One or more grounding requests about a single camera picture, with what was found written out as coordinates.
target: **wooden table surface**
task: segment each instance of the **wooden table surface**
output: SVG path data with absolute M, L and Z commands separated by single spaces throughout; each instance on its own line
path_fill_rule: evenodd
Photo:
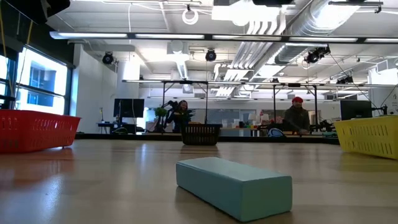
M 0 223 L 237 223 L 177 187 L 175 163 L 208 156 L 293 177 L 292 211 L 253 223 L 397 223 L 398 161 L 327 144 L 117 140 L 0 155 Z

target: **yellow basket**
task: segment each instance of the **yellow basket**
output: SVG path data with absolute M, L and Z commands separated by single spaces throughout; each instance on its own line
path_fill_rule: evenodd
M 398 159 L 398 116 L 337 121 L 335 127 L 344 151 Z

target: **foam block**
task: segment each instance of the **foam block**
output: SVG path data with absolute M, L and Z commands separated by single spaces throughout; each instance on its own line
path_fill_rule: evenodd
M 217 157 L 177 162 L 177 184 L 241 222 L 292 209 L 292 178 Z

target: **hat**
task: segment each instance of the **hat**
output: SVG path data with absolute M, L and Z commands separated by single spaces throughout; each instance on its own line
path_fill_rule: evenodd
M 299 103 L 303 103 L 303 98 L 296 96 L 295 98 L 293 98 L 292 103 L 294 102 L 299 102 Z

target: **computer monitor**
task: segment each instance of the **computer monitor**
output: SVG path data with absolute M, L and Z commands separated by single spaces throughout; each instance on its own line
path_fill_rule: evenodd
M 372 118 L 372 103 L 366 100 L 341 100 L 341 120 Z
M 143 99 L 115 99 L 113 116 L 119 115 L 122 118 L 143 118 Z

